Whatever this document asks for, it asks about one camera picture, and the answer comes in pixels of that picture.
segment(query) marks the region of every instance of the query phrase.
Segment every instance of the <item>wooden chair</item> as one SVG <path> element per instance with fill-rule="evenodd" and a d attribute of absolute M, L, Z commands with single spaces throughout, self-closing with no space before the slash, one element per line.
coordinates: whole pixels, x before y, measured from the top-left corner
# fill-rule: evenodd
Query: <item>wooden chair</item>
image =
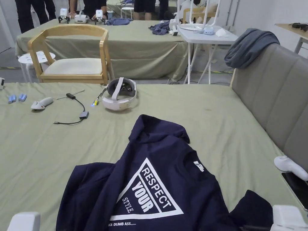
<path fill-rule="evenodd" d="M 183 23 L 189 23 L 189 12 L 190 8 L 187 8 L 184 10 L 183 13 Z M 198 7 L 198 8 L 193 8 L 192 10 L 192 19 L 196 18 L 196 20 L 200 17 L 202 18 L 202 22 L 204 21 L 204 12 L 205 12 L 205 7 Z M 208 22 L 212 17 L 215 17 L 216 12 L 208 12 L 208 16 L 206 19 L 206 22 Z"/>
<path fill-rule="evenodd" d="M 90 35 L 102 37 L 99 47 L 100 59 L 78 58 L 54 61 L 48 51 L 45 39 L 48 36 Z M 36 75 L 41 83 L 108 83 L 108 73 L 114 78 L 110 55 L 107 46 L 108 31 L 94 25 L 59 25 L 44 30 L 40 35 L 28 42 Z M 43 72 L 36 52 L 42 50 L 48 60 L 49 67 Z"/>

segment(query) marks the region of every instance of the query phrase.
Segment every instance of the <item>gray headboard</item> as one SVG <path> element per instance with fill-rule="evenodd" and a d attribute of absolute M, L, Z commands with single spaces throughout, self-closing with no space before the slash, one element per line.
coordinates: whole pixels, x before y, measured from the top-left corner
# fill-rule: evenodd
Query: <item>gray headboard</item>
<path fill-rule="evenodd" d="M 235 71 L 232 88 L 275 144 L 308 172 L 308 60 L 272 44 Z"/>

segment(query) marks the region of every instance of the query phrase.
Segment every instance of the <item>white chair seat cushion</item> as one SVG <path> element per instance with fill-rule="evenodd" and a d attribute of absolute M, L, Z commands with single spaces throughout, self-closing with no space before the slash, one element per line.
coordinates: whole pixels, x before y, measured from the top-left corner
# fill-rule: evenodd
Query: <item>white chair seat cushion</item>
<path fill-rule="evenodd" d="M 92 58 L 60 59 L 44 71 L 45 75 L 100 75 L 101 73 L 101 59 Z"/>

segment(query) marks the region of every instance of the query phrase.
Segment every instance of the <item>clothing tag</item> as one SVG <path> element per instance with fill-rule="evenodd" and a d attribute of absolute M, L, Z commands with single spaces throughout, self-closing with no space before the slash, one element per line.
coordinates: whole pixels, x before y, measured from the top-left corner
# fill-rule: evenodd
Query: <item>clothing tag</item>
<path fill-rule="evenodd" d="M 200 164 L 198 161 L 194 161 L 193 163 L 200 169 L 201 172 L 204 172 L 204 167 L 202 164 Z"/>

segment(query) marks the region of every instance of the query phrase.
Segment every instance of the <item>white vr headset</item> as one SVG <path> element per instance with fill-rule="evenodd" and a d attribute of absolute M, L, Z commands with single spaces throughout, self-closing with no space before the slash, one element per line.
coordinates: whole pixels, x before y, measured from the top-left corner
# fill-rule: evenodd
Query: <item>white vr headset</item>
<path fill-rule="evenodd" d="M 85 24 L 90 20 L 89 16 L 81 14 L 82 11 L 78 15 L 75 16 L 75 23 L 82 23 Z"/>
<path fill-rule="evenodd" d="M 108 91 L 110 98 L 103 97 L 105 91 Z M 126 95 L 132 98 L 118 100 L 119 95 Z M 105 108 L 113 111 L 121 111 L 130 108 L 137 96 L 136 82 L 123 77 L 112 80 L 102 91 L 100 97 Z"/>

